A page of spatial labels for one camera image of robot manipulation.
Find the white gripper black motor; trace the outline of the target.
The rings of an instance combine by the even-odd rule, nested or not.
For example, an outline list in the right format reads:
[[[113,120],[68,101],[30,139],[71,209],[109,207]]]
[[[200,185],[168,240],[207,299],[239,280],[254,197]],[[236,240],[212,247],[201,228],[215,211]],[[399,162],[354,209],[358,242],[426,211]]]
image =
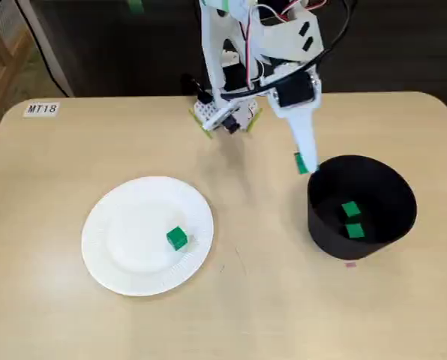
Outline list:
[[[301,64],[284,62],[265,72],[261,85],[280,82],[268,91],[268,102],[277,116],[286,119],[308,173],[318,169],[317,146],[313,114],[320,106],[316,100],[321,93],[320,79],[314,69],[300,71]]]

